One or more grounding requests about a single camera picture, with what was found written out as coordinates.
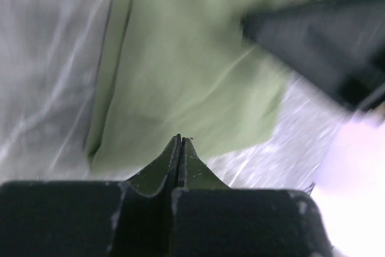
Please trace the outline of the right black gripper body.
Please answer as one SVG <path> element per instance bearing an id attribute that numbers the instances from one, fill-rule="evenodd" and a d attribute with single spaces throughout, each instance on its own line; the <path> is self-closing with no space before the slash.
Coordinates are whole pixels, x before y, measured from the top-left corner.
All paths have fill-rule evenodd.
<path id="1" fill-rule="evenodd" d="M 384 102 L 384 0 L 320 0 L 241 19 L 245 38 L 348 111 Z"/>

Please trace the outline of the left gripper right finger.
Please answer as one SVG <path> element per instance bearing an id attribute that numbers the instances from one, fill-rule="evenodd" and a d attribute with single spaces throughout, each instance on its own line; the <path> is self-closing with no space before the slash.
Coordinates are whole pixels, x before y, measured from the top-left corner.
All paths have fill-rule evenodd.
<path id="1" fill-rule="evenodd" d="M 173 256 L 331 256 L 318 207 L 303 191 L 236 190 L 199 159 L 190 139 L 172 194 Z"/>

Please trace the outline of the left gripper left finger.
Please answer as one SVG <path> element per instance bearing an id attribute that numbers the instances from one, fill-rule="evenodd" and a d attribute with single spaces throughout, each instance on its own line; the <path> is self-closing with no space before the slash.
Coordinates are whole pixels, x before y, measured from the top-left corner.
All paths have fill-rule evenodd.
<path id="1" fill-rule="evenodd" d="M 164 256 L 180 135 L 126 181 L 1 185 L 2 256 Z"/>

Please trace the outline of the green motorcycle tank top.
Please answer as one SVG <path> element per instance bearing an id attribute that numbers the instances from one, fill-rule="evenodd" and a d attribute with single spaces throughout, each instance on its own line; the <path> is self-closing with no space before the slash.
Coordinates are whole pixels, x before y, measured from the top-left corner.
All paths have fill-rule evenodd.
<path id="1" fill-rule="evenodd" d="M 134 173 L 171 137 L 202 158 L 264 143 L 286 90 L 241 16 L 311 0 L 112 0 L 85 145 L 94 174 Z"/>

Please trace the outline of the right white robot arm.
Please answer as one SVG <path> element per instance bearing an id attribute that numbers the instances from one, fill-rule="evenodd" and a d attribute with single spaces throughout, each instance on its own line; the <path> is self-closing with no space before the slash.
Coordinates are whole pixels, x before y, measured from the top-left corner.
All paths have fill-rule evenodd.
<path id="1" fill-rule="evenodd" d="M 351 113 L 312 197 L 342 256 L 384 255 L 384 0 L 319 0 L 242 18 L 244 37 Z"/>

